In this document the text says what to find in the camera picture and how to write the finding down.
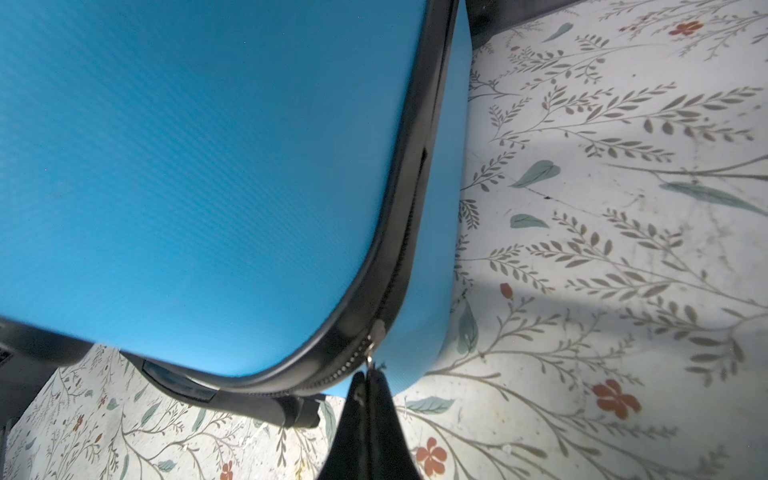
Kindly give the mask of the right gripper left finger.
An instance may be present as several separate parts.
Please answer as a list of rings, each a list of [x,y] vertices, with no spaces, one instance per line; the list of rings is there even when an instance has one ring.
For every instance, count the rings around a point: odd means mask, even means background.
[[[358,372],[352,378],[319,480],[363,480],[369,477],[367,407],[366,376]]]

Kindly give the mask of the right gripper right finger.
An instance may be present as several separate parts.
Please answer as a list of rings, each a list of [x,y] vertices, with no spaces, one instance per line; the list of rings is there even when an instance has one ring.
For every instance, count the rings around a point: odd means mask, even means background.
[[[384,373],[367,372],[367,473],[369,479],[420,480]]]

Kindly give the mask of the blue hard-shell suitcase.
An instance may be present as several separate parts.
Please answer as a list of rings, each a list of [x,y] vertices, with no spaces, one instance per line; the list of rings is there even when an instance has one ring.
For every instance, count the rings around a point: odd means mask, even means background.
[[[314,426],[448,332],[462,1],[5,1],[1,346]]]

